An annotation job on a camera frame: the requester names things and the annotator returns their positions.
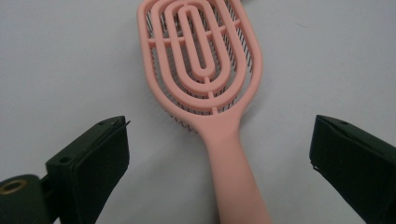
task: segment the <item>white table surface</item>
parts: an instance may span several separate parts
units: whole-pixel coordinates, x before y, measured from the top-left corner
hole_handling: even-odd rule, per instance
[[[97,223],[215,223],[208,158],[152,97],[138,1],[2,1],[0,180],[124,115],[131,164]],[[396,145],[396,1],[245,0],[262,46],[261,88],[241,138],[274,223],[358,224],[312,169],[316,114]]]

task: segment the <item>hairbrush handle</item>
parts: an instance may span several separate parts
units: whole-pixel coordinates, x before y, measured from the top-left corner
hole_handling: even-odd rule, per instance
[[[238,126],[239,122],[234,128],[229,124],[213,126],[210,130],[216,138],[207,132],[201,134],[209,155],[220,222],[270,224],[271,219],[239,139]]]

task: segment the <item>hairbrush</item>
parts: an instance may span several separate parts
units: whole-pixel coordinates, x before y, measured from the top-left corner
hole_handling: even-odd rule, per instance
[[[221,223],[270,223],[239,139],[262,53],[240,0],[145,0],[138,12],[148,86],[203,138]]]

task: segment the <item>hairbrush head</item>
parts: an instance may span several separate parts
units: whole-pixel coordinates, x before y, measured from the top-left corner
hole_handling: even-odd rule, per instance
[[[138,23],[147,81],[166,111],[196,129],[242,116],[262,54],[239,0],[146,0]]]

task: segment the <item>brass screw hole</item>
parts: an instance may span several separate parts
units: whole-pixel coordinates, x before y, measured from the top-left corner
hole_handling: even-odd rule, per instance
[[[20,189],[23,189],[27,185],[27,181],[25,179],[12,180],[6,183],[3,186],[0,186],[0,194],[11,194]]]

